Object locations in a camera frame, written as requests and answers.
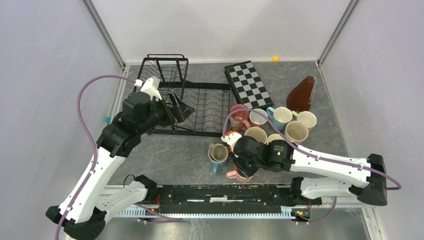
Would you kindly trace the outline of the pale pink mug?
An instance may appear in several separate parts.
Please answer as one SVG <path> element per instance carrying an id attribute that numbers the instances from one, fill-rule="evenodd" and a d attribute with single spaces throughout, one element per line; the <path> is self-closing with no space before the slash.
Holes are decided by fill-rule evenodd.
<path id="1" fill-rule="evenodd" d="M 237 170 L 232 170 L 226 173 L 226 177 L 228 179 L 237 180 L 240 183 L 248 183 L 252 180 L 253 176 L 251 177 L 243 177 L 241 176 Z"/>

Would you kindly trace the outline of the pink floral mug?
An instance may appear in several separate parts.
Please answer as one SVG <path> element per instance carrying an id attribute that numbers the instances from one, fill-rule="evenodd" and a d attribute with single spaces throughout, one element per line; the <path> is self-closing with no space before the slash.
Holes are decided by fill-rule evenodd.
<path id="1" fill-rule="evenodd" d="M 247 107 L 243 104 L 236 104 L 233 105 L 230 109 L 230 113 L 236 111 L 236 110 L 244 110 L 247 109 Z M 229 125 L 230 128 L 233 131 L 241 132 L 246 131 L 251 127 L 251 124 L 249 122 L 249 111 L 238 111 L 235 113 L 232 113 L 230 115 L 229 119 Z"/>

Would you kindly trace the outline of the yellow cup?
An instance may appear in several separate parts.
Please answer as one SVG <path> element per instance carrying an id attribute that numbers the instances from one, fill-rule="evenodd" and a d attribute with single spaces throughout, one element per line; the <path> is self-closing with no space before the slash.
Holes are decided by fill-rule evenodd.
<path id="1" fill-rule="evenodd" d="M 276 140 L 284 140 L 284 138 L 280 134 L 274 133 L 267 137 L 266 144 L 270 144 L 272 141 Z"/>

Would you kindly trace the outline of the salmon pink mug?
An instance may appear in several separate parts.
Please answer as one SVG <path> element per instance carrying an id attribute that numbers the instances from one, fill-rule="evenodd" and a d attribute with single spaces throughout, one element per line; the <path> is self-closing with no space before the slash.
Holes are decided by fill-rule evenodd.
<path id="1" fill-rule="evenodd" d="M 251 127 L 263 128 L 267 123 L 268 114 L 265 110 L 256 108 L 249 113 L 249 123 Z"/>

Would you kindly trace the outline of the light blue mug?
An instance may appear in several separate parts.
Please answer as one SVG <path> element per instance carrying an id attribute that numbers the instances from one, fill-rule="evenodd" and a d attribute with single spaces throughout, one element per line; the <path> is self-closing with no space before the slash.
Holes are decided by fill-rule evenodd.
<path id="1" fill-rule="evenodd" d="M 273 108 L 270 106 L 266 109 L 266 113 L 271 122 L 281 132 L 285 131 L 287 124 L 293 119 L 292 112 L 286 107 Z"/>

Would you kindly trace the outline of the cream mug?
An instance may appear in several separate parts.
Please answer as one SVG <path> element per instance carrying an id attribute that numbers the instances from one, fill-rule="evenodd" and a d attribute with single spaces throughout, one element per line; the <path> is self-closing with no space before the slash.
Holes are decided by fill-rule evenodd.
<path id="1" fill-rule="evenodd" d="M 245 131 L 244 135 L 247 137 L 252 137 L 254 140 L 256 140 L 259 143 L 263 143 L 263 144 L 267 143 L 268 135 L 260 127 L 257 127 L 257 126 L 250 127 Z"/>

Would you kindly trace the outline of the tan tall cup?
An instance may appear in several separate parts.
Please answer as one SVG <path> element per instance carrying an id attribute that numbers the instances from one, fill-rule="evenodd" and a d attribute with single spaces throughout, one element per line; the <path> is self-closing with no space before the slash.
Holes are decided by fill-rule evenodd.
<path id="1" fill-rule="evenodd" d="M 302 122 L 295 120 L 286 125 L 284 135 L 291 143 L 300 145 L 308 138 L 309 130 Z"/>

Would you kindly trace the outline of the blue cup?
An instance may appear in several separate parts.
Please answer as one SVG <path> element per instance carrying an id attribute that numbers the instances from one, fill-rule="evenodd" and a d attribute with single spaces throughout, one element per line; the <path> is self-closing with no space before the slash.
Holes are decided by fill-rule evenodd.
<path id="1" fill-rule="evenodd" d="M 213 174 L 217 174 L 219 168 L 225 165 L 225 163 L 227 162 L 228 157 L 216 160 L 213 157 L 209 156 L 209 160 L 213 164 L 213 169 L 212 169 Z"/>

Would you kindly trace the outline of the beige mug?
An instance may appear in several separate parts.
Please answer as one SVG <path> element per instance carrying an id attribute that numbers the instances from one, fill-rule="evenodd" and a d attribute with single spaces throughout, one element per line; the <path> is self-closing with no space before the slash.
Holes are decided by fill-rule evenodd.
<path id="1" fill-rule="evenodd" d="M 209 157 L 212 161 L 220 163 L 227 160 L 229 156 L 228 148 L 222 144 L 209 144 Z"/>

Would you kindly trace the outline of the orange mug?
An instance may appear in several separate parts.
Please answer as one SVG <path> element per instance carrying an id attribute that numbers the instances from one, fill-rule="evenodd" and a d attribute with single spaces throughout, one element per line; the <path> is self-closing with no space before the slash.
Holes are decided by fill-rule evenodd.
<path id="1" fill-rule="evenodd" d="M 231 137 L 240 137 L 242 135 L 241 135 L 240 132 L 237 132 L 237 131 L 232 130 L 232 131 L 226 132 L 225 133 L 225 136 L 231 138 Z"/>

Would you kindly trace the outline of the yellow mug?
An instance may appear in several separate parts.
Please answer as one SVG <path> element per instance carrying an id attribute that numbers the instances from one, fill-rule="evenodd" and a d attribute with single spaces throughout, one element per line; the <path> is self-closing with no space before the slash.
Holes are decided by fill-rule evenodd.
<path id="1" fill-rule="evenodd" d="M 310 111 L 291 111 L 296 121 L 304 124 L 310 132 L 317 124 L 317 117 Z"/>

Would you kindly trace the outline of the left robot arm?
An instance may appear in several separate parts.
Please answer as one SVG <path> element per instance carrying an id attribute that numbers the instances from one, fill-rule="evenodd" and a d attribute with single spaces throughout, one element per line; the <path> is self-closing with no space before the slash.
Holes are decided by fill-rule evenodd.
<path id="1" fill-rule="evenodd" d="M 174 91 L 168 93 L 167 100 L 157 91 L 131 93 L 123 101 L 122 111 L 103 129 L 93 157 L 69 197 L 49 207 L 46 216 L 73 239 L 94 240 L 111 218 L 129 206 L 141 201 L 153 203 L 157 184 L 144 175 L 107 198 L 100 199 L 100 195 L 143 134 L 158 126 L 181 123 L 194 111 Z"/>

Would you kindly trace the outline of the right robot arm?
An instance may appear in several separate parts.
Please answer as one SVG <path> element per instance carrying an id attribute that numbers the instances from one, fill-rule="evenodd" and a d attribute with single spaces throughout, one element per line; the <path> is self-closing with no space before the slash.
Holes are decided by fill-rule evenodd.
<path id="1" fill-rule="evenodd" d="M 234 154 L 237 172 L 250 178 L 259 169 L 274 173 L 302 172 L 320 178 L 295 177 L 289 199 L 302 204 L 321 197 L 356 197 L 364 204 L 386 206 L 387 180 L 384 158 L 370 154 L 366 158 L 349 158 L 314 151 L 301 145 L 291 146 L 282 139 L 261 143 L 251 136 L 231 136 L 228 146 Z"/>

